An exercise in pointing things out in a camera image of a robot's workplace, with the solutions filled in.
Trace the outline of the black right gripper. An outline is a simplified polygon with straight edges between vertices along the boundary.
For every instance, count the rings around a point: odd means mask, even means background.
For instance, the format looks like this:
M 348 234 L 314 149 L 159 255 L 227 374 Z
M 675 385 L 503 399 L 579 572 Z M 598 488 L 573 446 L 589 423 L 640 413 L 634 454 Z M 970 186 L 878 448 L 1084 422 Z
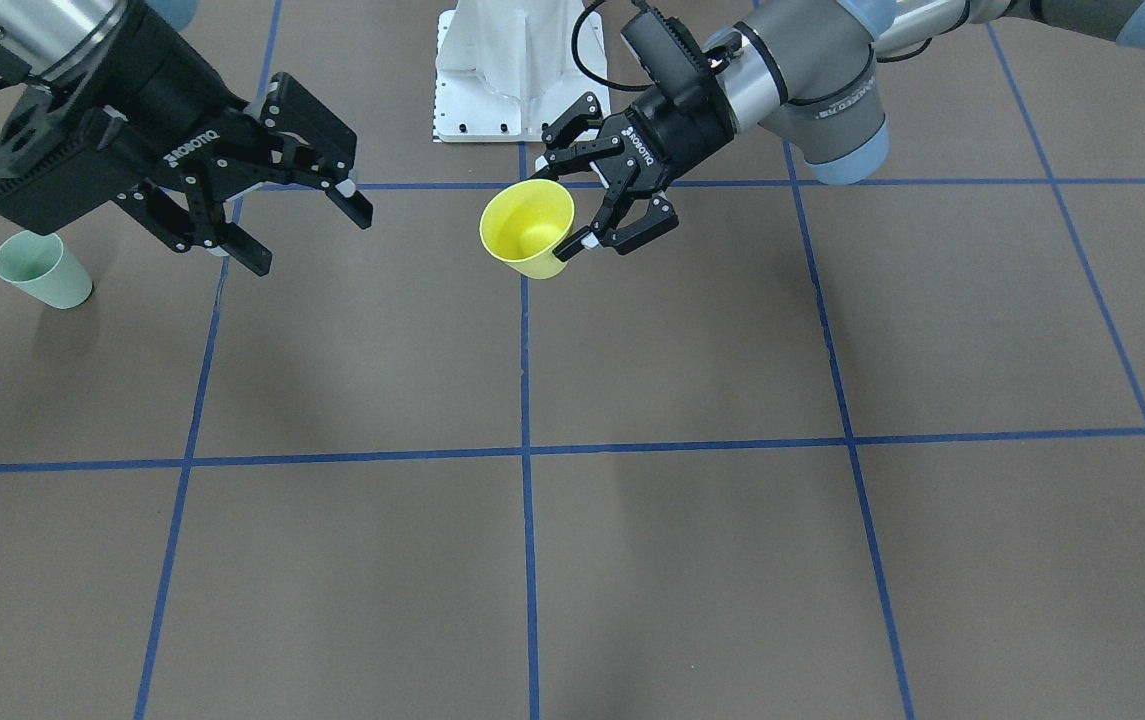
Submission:
M 82 174 L 82 193 L 109 201 L 174 252 L 223 250 L 248 272 L 266 275 L 273 252 L 226 217 L 226 200 L 262 182 L 325 192 L 361 229 L 374 205 L 354 181 L 357 133 L 297 77 L 276 73 L 260 104 L 248 108 L 214 68 L 152 8 L 114 8 L 100 26 L 93 74 L 95 105 L 127 119 L 143 149 L 111 168 L 97 161 Z M 229 165 L 189 165 L 165 156 L 207 132 L 219 132 Z

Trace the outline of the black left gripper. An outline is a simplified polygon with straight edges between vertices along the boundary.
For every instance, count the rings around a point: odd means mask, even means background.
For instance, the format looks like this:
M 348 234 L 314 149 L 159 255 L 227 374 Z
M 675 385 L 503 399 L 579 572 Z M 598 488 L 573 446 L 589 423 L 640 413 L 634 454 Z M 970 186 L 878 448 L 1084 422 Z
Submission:
M 627 108 L 608 113 L 595 92 L 581 92 L 572 104 L 540 130 L 544 150 L 532 181 L 559 181 L 594 173 L 608 188 L 594 217 L 554 247 L 559 261 L 591 246 L 618 255 L 680 226 L 673 201 L 663 190 L 735 137 L 735 122 L 722 90 L 682 109 L 658 87 Z M 631 174 L 630 183 L 623 179 Z

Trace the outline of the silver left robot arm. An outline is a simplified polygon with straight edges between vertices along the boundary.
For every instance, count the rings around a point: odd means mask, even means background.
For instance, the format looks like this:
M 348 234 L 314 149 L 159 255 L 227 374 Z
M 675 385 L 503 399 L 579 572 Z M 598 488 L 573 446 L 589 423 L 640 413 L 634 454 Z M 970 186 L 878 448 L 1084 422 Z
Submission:
M 1145 50 L 1145 1 L 763 1 L 706 41 L 637 1 L 622 35 L 648 82 L 616 113 L 589 94 L 543 133 L 537 179 L 594 171 L 605 183 L 594 217 L 556 243 L 554 259 L 626 255 L 672 231 L 668 188 L 755 127 L 799 149 L 816 181 L 864 181 L 889 155 L 881 68 L 1008 18 Z

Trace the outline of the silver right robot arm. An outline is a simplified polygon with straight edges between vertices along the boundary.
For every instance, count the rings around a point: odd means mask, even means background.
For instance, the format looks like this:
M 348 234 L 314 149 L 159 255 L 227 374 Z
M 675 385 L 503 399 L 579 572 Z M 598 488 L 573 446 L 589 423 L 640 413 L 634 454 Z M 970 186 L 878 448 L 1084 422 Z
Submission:
M 0 217 L 54 234 L 102 205 L 173 252 L 226 252 L 266 275 L 273 254 L 226 214 L 261 184 L 324 192 L 368 229 L 352 179 L 357 133 L 292 74 L 234 94 L 180 32 L 192 3 L 0 1 Z

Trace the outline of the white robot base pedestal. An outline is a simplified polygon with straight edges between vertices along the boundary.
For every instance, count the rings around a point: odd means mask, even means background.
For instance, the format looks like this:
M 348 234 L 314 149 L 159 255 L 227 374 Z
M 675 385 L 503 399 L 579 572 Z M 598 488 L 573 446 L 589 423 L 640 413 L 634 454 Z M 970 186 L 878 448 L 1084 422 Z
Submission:
M 544 126 L 578 100 L 608 88 L 591 81 L 576 56 L 607 76 L 603 22 L 591 13 L 572 26 L 582 1 L 458 1 L 439 15 L 432 137 L 444 143 L 540 142 Z

